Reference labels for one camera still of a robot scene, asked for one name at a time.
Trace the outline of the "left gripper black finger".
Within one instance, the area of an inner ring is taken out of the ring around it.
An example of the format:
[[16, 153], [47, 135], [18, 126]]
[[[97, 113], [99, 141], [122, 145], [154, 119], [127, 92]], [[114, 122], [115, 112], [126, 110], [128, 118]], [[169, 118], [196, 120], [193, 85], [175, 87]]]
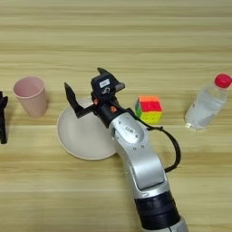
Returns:
[[8, 97], [3, 96], [3, 93], [0, 92], [0, 116], [4, 115], [4, 109], [8, 103]]

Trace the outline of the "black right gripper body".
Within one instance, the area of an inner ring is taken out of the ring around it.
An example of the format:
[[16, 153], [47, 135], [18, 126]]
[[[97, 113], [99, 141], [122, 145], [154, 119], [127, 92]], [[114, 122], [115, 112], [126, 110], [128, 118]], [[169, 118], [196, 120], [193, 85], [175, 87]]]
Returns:
[[106, 87], [99, 88], [97, 84], [92, 85], [92, 105], [87, 108], [83, 108], [79, 103], [76, 103], [74, 107], [75, 114], [78, 118], [85, 116], [92, 112], [95, 116], [99, 117], [106, 128], [110, 123], [123, 113], [127, 112], [131, 116], [134, 116], [131, 108], [122, 108], [116, 97], [116, 92], [125, 88], [123, 82], [119, 82], [113, 85], [107, 85]]

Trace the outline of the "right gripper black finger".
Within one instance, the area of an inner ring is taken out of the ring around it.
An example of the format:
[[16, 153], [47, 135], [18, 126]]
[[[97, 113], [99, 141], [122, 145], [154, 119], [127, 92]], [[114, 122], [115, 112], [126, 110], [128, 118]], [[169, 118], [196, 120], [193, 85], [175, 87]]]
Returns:
[[113, 75], [110, 72], [101, 67], [98, 67], [97, 71], [99, 72], [99, 78], [113, 78]]
[[82, 106], [76, 101], [76, 97], [75, 97], [75, 93], [73, 92], [73, 89], [70, 87], [70, 85], [67, 82], [64, 84], [64, 89], [65, 89], [67, 101], [70, 103], [75, 114], [79, 115]]

